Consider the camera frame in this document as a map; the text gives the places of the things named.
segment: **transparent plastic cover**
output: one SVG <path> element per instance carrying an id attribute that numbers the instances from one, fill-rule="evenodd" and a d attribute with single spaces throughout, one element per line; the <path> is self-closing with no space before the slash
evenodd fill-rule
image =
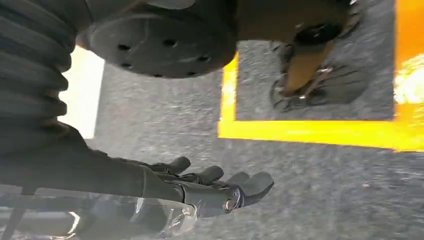
<path id="1" fill-rule="evenodd" d="M 2 240 L 128 240 L 190 231 L 196 209 L 179 202 L 0 184 Z"/>

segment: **screw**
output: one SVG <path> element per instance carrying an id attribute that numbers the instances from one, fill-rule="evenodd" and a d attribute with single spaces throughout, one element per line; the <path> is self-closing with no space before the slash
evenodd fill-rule
<path id="1" fill-rule="evenodd" d="M 232 210 L 234 210 L 234 207 L 236 206 L 236 203 L 232 199 L 227 199 L 223 205 L 224 210 L 227 213 L 230 213 Z"/>

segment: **gray carpet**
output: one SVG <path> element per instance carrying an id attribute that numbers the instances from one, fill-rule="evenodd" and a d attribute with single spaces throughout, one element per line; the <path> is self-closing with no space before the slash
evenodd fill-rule
<path id="1" fill-rule="evenodd" d="M 278 114 L 268 91 L 278 77 L 264 42 L 240 45 L 239 119 L 389 119 L 393 115 L 393 0 L 367 0 L 363 24 L 334 58 L 373 75 L 354 103 Z M 177 156 L 193 171 L 219 165 L 267 171 L 275 180 L 260 204 L 199 220 L 176 240 L 420 240 L 424 236 L 424 156 L 390 150 L 216 138 L 221 74 L 181 80 L 137 76 L 108 65 L 95 140 L 89 145 L 146 163 Z"/>

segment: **black metal part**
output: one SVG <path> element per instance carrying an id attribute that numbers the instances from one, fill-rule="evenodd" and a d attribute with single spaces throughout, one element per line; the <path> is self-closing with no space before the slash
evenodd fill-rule
<path id="1" fill-rule="evenodd" d="M 195 2 L 196 0 L 150 0 L 147 3 L 164 9 L 186 9 Z"/>
<path id="2" fill-rule="evenodd" d="M 332 71 L 316 83 L 322 76 L 317 72 L 311 81 L 297 90 L 292 96 L 284 96 L 286 86 L 284 77 L 276 81 L 270 91 L 270 100 L 275 109 L 280 112 L 302 109 L 319 105 L 349 104 L 367 89 L 370 75 L 361 69 L 342 63 L 330 65 Z"/>
<path id="3" fill-rule="evenodd" d="M 84 33 L 85 47 L 110 63 L 152 77 L 210 73 L 236 52 L 229 3 L 199 0 L 184 10 L 142 4 L 93 24 Z"/>

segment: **circular disc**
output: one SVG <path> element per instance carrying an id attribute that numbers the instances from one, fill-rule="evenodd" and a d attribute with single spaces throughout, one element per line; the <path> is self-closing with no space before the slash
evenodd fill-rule
<path id="1" fill-rule="evenodd" d="M 225 25 L 208 25 L 196 15 L 146 12 L 110 19 L 90 29 L 90 49 L 137 74 L 187 78 L 229 63 L 236 39 Z"/>

